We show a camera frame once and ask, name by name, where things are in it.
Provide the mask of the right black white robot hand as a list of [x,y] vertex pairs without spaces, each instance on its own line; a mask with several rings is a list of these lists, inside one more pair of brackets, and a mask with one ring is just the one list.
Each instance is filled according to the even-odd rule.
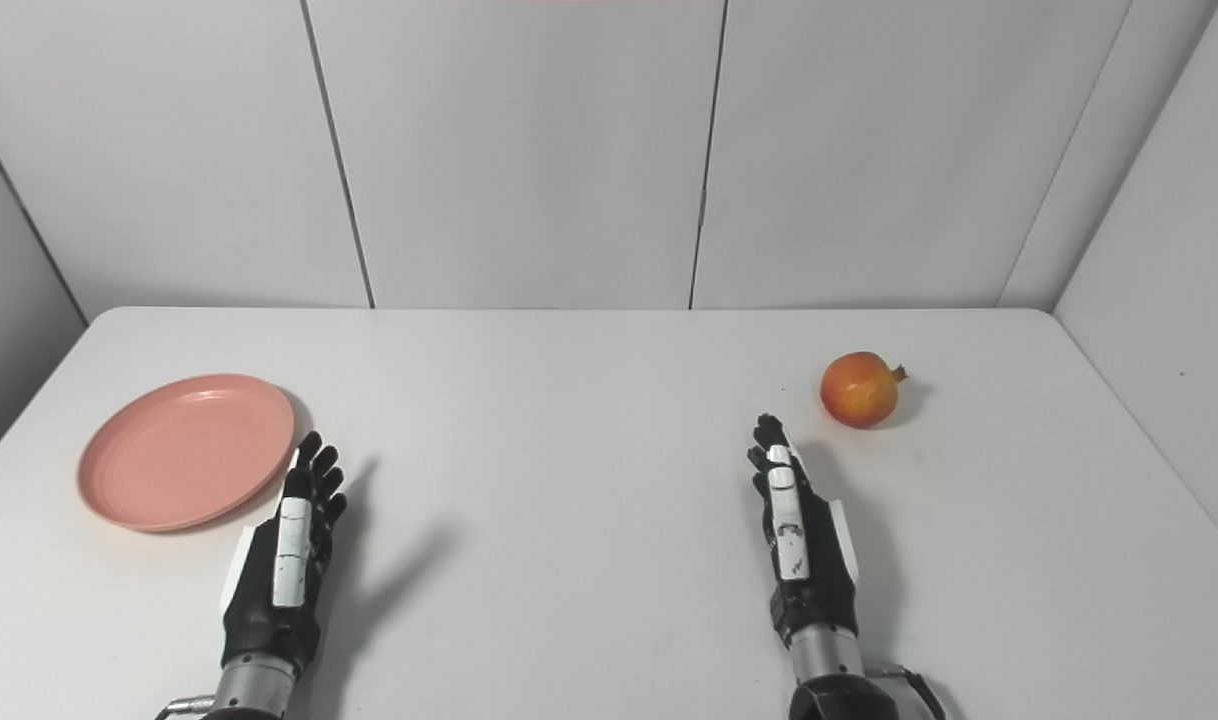
[[790,644],[793,635],[820,625],[856,637],[859,566],[843,503],[815,491],[778,415],[758,415],[752,439],[747,456],[772,560],[775,634]]

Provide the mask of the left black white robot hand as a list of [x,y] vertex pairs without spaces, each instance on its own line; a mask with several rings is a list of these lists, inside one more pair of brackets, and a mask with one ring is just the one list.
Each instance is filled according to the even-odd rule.
[[333,559],[334,528],[347,510],[339,450],[312,430],[289,462],[274,517],[257,525],[222,627],[220,662],[270,655],[297,674],[315,662],[318,596]]

